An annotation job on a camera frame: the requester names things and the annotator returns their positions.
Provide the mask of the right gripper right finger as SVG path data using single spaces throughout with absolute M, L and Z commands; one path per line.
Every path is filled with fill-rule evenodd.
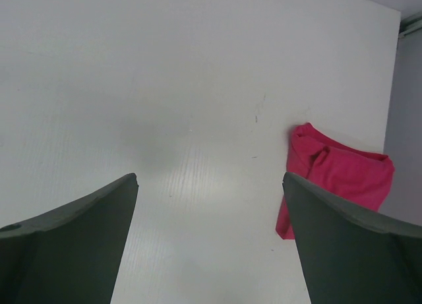
M 284 198 L 311 303 L 420 303 L 421 227 L 287 172 Z

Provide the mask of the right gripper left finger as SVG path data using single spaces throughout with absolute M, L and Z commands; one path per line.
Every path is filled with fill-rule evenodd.
M 2 303 L 110 303 L 138 195 L 134 173 L 1 228 Z

